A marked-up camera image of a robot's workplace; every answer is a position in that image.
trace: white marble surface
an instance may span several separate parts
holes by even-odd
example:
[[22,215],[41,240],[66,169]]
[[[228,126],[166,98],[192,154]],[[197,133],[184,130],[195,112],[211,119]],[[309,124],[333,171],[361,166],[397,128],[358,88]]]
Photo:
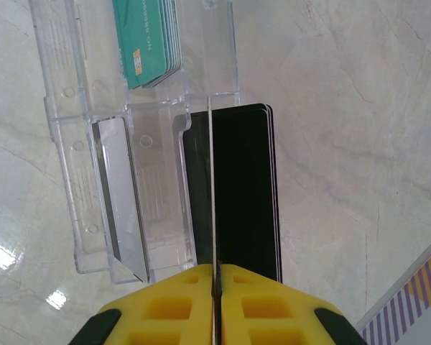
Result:
[[[356,322],[431,243],[431,0],[235,0],[274,108],[284,280]],[[64,344],[138,285],[79,275],[26,0],[0,0],[0,344]]]

